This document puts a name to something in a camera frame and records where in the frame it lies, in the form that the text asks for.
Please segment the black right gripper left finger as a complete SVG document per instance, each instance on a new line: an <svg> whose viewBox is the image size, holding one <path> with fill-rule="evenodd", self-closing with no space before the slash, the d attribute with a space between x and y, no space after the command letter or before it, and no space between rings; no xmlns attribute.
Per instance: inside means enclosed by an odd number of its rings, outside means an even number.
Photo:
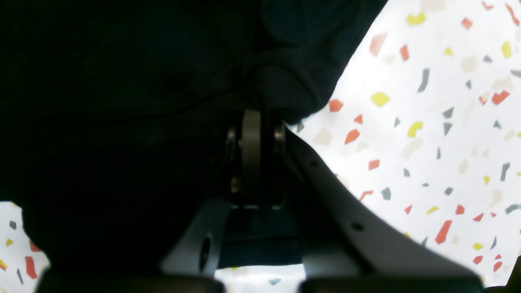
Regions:
<svg viewBox="0 0 521 293"><path fill-rule="evenodd" d="M236 168L240 167L240 202L259 204L261 196L261 114L247 110L242 119L241 135L230 128L226 137L224 162L211 183L223 179L230 188ZM157 278L115 276L72 278L48 271L39 293L224 293L225 286L214 279L219 264L225 227L232 208L227 192L207 193L184 233L160 262L162 276Z"/></svg>

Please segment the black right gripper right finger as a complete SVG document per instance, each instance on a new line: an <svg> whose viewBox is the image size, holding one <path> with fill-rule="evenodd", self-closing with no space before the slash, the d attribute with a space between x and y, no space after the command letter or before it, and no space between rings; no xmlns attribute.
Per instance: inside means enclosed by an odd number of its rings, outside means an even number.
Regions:
<svg viewBox="0 0 521 293"><path fill-rule="evenodd" d="M363 206L277 117L260 119L260 209L281 204L306 278L299 293L482 293L478 276Z"/></svg>

